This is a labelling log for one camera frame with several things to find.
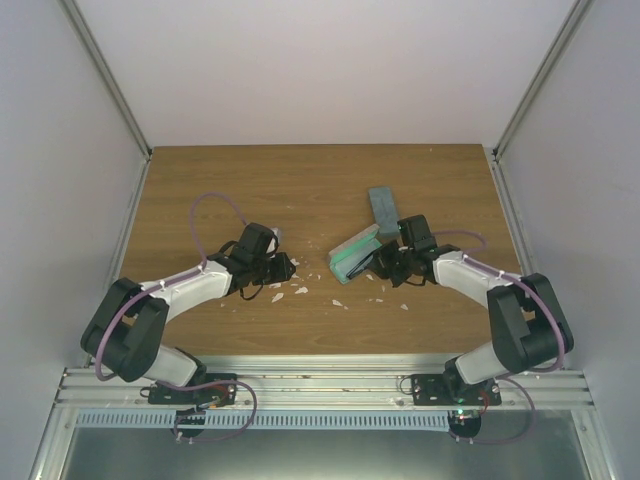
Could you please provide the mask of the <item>blue green glasses case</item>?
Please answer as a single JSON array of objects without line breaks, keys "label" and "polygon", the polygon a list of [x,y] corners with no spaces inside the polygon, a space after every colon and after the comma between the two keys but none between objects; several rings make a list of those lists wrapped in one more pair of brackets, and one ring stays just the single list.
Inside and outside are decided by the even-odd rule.
[{"label": "blue green glasses case", "polygon": [[373,187],[368,190],[375,223],[379,226],[379,236],[393,238],[399,233],[400,216],[392,190],[388,186]]}]

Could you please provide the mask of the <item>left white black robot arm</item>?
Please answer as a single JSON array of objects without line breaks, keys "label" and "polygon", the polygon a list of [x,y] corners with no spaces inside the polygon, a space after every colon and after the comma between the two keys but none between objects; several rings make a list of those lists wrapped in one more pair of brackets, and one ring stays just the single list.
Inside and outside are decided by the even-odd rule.
[{"label": "left white black robot arm", "polygon": [[81,337],[81,348],[94,359],[94,374],[106,382],[146,378],[171,385],[185,404],[203,398],[206,380],[191,355],[162,344],[166,325],[212,300],[239,295],[251,301],[261,291],[296,273],[280,249],[281,232],[258,223],[245,226],[196,266],[155,281],[136,283],[126,277],[107,290]]}]

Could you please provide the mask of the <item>grey glasses case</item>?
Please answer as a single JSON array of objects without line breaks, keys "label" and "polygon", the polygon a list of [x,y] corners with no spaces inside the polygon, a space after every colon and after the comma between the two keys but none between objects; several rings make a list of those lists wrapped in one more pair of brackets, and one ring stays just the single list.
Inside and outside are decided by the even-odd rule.
[{"label": "grey glasses case", "polygon": [[351,281],[346,274],[359,260],[381,246],[377,239],[378,232],[379,226],[372,224],[328,253],[329,269],[341,284]]}]

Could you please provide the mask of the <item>dark lens sunglasses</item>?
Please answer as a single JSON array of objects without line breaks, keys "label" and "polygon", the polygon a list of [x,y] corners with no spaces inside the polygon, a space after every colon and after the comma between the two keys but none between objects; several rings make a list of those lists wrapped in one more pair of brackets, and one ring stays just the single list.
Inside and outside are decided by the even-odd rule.
[{"label": "dark lens sunglasses", "polygon": [[374,273],[379,269],[379,254],[377,252],[370,252],[367,256],[358,261],[358,263],[352,267],[346,274],[348,280],[353,280],[366,270],[371,270]]}]

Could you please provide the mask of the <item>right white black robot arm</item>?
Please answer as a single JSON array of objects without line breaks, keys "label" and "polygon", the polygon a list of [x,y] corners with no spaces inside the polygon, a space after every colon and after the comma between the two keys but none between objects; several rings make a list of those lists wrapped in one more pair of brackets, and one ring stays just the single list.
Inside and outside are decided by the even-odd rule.
[{"label": "right white black robot arm", "polygon": [[438,244],[426,218],[398,222],[399,240],[371,254],[367,269],[397,288],[428,283],[452,289],[484,307],[491,341],[449,360],[440,375],[444,396],[464,405],[479,389],[524,371],[560,369],[574,339],[550,280],[539,273],[518,276],[474,259],[451,244]]}]

